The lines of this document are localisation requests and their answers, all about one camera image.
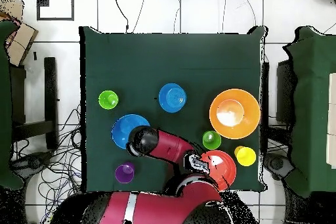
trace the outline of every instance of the purple cup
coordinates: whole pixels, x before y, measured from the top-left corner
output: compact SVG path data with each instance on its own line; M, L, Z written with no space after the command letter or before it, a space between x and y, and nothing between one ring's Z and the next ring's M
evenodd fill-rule
M115 178L120 183L130 183L134 177L134 165L131 162L125 162L115 170Z

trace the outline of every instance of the green cup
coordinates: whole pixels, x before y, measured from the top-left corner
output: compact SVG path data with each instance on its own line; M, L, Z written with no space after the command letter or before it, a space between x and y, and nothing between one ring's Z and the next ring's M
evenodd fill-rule
M206 131L203 134L203 146L208 150L217 149L222 143L222 138L216 131Z
M118 96L113 91L103 91L98 98L99 105L103 109L113 109L118 104Z

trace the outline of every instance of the white tile floor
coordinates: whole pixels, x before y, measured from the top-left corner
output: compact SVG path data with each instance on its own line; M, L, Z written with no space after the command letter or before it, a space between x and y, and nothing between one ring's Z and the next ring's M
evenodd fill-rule
M117 0L124 15L129 19L132 32L138 19L142 0ZM44 74L43 59L56 57L58 73L58 103L60 128L72 109L79 104L79 34L78 26L92 26L101 32L125 32L126 20L117 8L115 0L74 0L74 21L37 21L36 0L24 0L23 21L39 34L24 61L26 66L26 118L27 122L44 119ZM41 15L52 16L55 5L71 6L70 0L50 0L50 12L44 7ZM270 116L276 115L276 67L287 55L282 47L292 42L298 26L314 26L320 32L326 31L335 21L336 6L333 0L182 0L181 14L179 0L144 0L135 33L217 33L234 32L246 34L256 25L268 27L265 52L270 61ZM327 34L336 34L336 27ZM70 118L62 131L69 131L78 123L77 116ZM44 136L30 139L25 151L44 149ZM21 141L18 148L26 142ZM54 181L59 176L45 170L45 179ZM268 189L264 192L238 192L249 205L260 224L282 224L285 211L284 188L274 181L269 172L263 172ZM40 222L45 214L45 199L37 191L41 174L35 176L27 191L27 214L29 221ZM41 186L41 193L48 188Z

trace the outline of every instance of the green table cover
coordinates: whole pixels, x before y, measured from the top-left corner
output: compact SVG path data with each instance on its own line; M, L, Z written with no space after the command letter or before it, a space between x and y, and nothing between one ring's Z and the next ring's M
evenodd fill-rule
M139 114L152 127L202 145L203 132L212 129L210 104L220 92L240 88L259 98L263 27L246 35L101 34L88 27L80 27L79 33L85 67L81 71L81 100L86 104L87 191L161 192L172 177L168 163L134 158L114 144L111 127L118 118ZM159 90L171 82L179 84L187 94L183 109L174 114L165 112L158 102ZM108 89L119 96L112 110L98 104L99 94ZM234 158L234 149L239 145L258 153L259 128L244 139L223 138L219 150ZM135 178L129 184L118 183L114 175L124 161L135 164ZM231 189L264 189L258 180L258 162L250 167L236 165L237 176Z
M310 27L297 29L287 46L298 82L294 91L296 122L291 161L296 167L285 182L298 195L336 191L336 169L326 163L329 75L336 72L336 37Z
M23 180L9 168L12 148L12 93L9 58L5 50L8 36L18 29L10 20L0 22L0 186L21 189Z

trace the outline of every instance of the blue cup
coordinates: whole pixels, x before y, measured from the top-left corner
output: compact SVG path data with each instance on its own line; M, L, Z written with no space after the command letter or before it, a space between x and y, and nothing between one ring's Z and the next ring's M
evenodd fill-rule
M186 92L175 83L165 84L159 92L159 103L168 113L178 112L186 104Z
M120 148L126 149L126 144L129 141L131 131L140 125L150 125L148 121L136 114L129 114L118 119L111 129L113 142Z

